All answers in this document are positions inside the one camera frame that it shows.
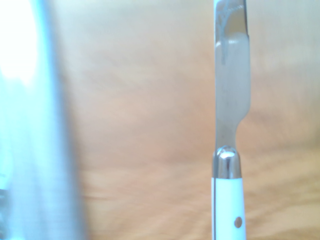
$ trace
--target wooden surface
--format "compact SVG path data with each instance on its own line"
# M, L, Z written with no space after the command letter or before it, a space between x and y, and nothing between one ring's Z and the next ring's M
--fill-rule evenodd
M247 4L247 239L318 240L320 1ZM53 5L92 239L211 239L212 0Z

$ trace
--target wooden table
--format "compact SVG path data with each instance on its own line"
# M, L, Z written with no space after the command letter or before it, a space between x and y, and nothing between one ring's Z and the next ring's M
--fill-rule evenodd
M247 239L318 240L320 1L247 5ZM212 0L53 6L92 239L211 239Z

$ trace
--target knife bolster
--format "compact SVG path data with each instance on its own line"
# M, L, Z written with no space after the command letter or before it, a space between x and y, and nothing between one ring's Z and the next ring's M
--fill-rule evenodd
M240 156L236 149L222 146L215 151L213 156L212 177L217 179L240 179Z

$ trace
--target white knife handle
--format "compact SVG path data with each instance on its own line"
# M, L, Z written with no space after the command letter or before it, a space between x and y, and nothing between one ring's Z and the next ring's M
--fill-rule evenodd
M213 158L212 240L246 240L244 189L240 157L230 146Z
M245 204L242 178L212 178L211 189L212 239L246 240Z

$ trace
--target knife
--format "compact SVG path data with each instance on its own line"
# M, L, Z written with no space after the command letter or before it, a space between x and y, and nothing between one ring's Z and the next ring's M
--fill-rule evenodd
M245 240L246 220L236 130L251 101L246 0L214 0L215 152L212 239Z

